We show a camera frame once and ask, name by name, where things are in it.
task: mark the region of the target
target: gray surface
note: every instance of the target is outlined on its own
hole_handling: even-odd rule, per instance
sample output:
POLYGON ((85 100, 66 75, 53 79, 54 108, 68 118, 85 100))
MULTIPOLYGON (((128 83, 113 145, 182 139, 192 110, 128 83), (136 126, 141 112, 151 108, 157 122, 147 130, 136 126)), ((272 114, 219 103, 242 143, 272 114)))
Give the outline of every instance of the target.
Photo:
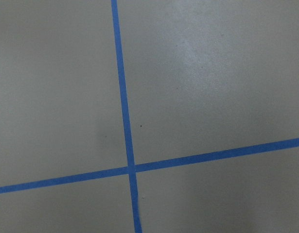
POLYGON ((0 0, 0 186, 119 166, 110 1, 0 0))
POLYGON ((299 148, 138 173, 145 233, 299 233, 299 148))
POLYGON ((0 233, 132 233, 128 176, 0 195, 0 233))
POLYGON ((118 4, 137 164, 299 137, 299 0, 118 4))

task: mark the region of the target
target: gray floor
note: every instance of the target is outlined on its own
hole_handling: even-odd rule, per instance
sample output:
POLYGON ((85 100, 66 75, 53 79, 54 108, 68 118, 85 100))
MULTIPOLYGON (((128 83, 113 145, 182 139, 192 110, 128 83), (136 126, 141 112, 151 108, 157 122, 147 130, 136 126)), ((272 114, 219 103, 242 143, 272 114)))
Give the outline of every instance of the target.
MULTIPOLYGON (((299 137, 299 0, 118 0, 136 164, 299 137)), ((127 166, 110 0, 0 0, 0 186, 127 166)), ((144 233, 299 233, 299 148, 137 174, 144 233)), ((0 232, 134 232, 126 175, 0 194, 0 232)))

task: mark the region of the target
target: blue tape line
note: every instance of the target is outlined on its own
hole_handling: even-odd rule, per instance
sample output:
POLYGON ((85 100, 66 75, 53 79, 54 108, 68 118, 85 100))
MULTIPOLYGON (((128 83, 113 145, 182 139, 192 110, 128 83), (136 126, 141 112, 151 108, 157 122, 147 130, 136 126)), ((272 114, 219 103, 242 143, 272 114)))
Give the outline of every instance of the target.
POLYGON ((21 191, 26 189, 42 188, 42 187, 48 187, 48 186, 66 184, 66 183, 88 181, 88 180, 100 179, 100 178, 111 177, 111 176, 120 176, 125 174, 128 174, 128 167, 126 166, 115 168, 115 169, 103 170, 103 171, 95 171, 95 172, 65 176, 65 177, 42 180, 42 181, 4 186, 4 187, 0 187, 0 194, 16 192, 16 191, 21 191))
POLYGON ((126 93, 117 0, 111 0, 111 8, 112 8, 112 18, 113 18, 114 34, 115 34, 115 45, 116 45, 116 55, 117 55, 118 76, 119 76, 119 88, 120 88, 121 107, 122 107, 122 116, 123 116, 125 148, 126 148, 129 181, 130 181, 132 211, 133 211, 133 219, 134 219, 134 230, 136 233, 141 233, 142 229, 141 229, 141 221, 140 221, 140 216, 139 216, 139 200, 138 200, 139 194, 138 194, 138 186, 137 186, 137 179, 136 179, 136 172, 135 172, 135 162, 134 162, 134 154, 133 154, 132 134, 131 134, 130 116, 129 116, 129 108, 128 108, 128 98, 127 98, 127 93, 126 93))
POLYGON ((219 160, 219 159, 227 159, 233 158, 238 156, 250 155, 250 154, 257 154, 275 150, 283 150, 288 148, 299 147, 299 138, 279 141, 279 142, 271 142, 261 145, 255 145, 250 147, 243 147, 231 150, 223 150, 218 152, 212 153, 205 153, 199 155, 192 155, 187 157, 181 157, 176 159, 168 159, 163 161, 157 161, 152 163, 146 164, 139 164, 136 165, 136 172, 142 171, 150 171, 156 169, 162 169, 167 167, 174 167, 174 166, 182 166, 188 164, 196 164, 202 163, 207 161, 219 160))

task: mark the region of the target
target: blue tape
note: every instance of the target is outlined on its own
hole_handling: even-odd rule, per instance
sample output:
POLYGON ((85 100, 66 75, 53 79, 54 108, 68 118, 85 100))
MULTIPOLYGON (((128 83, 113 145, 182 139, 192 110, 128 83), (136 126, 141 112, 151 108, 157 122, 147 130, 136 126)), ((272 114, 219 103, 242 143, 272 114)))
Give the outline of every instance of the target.
POLYGON ((223 150, 223 151, 212 152, 212 153, 192 155, 192 156, 181 157, 176 159, 168 159, 168 160, 157 161, 157 162, 146 163, 146 164, 139 164, 136 165, 136 172, 150 171, 150 170, 156 170, 156 169, 162 169, 162 168, 174 167, 174 166, 182 166, 188 164, 196 164, 196 163, 202 163, 202 162, 219 160, 219 159, 227 159, 227 158, 239 157, 244 155, 269 152, 274 150, 283 150, 283 149, 294 148, 294 147, 299 147, 299 138, 279 141, 279 142, 271 142, 271 143, 266 143, 261 145, 250 146, 250 147, 243 147, 243 148, 223 150))
POLYGON ((66 184, 66 183, 88 181, 88 180, 100 179, 100 178, 111 177, 111 176, 120 176, 125 174, 128 174, 128 167, 126 166, 115 168, 115 169, 103 170, 103 171, 95 171, 95 172, 65 176, 65 177, 42 180, 42 181, 4 186, 4 187, 0 187, 0 194, 16 192, 16 191, 21 191, 26 189, 42 188, 42 187, 48 187, 48 186, 66 184))
POLYGON ((134 162, 134 154, 133 154, 132 134, 131 134, 130 116, 129 116, 129 108, 128 108, 128 98, 127 98, 127 93, 126 93, 117 0, 111 0, 111 8, 112 8, 112 18, 113 18, 114 34, 115 34, 115 45, 116 45, 116 55, 117 55, 118 76, 119 76, 119 88, 120 88, 121 107, 122 107, 122 116, 123 116, 125 148, 126 148, 129 181, 130 181, 132 211, 133 211, 133 219, 134 219, 134 230, 135 230, 135 233, 141 233, 142 229, 141 229, 141 221, 140 221, 140 216, 139 216, 139 200, 138 200, 139 194, 138 194, 138 186, 137 186, 137 179, 136 179, 136 172, 135 172, 135 162, 134 162))

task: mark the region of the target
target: vertical blue line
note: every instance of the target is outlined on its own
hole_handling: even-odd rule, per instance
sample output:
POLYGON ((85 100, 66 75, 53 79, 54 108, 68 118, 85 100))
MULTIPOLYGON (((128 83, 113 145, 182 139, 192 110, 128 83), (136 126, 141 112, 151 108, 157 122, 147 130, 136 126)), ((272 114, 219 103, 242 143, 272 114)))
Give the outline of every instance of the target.
POLYGON ((114 24, 117 66, 118 66, 118 76, 119 76, 119 88, 120 88, 121 107, 122 107, 122 116, 123 116, 125 149, 126 149, 126 156, 127 156, 127 163, 128 163, 128 174, 129 174, 129 181, 130 181, 134 229, 135 229, 135 233, 141 233, 142 229, 141 229, 141 221, 140 221, 139 207, 138 207, 139 194, 138 194, 138 185, 137 185, 136 172, 135 172, 135 162, 134 162, 134 154, 133 154, 128 99, 127 99, 127 93, 126 93, 117 0, 111 0, 111 9, 112 9, 112 19, 113 19, 113 24, 114 24))

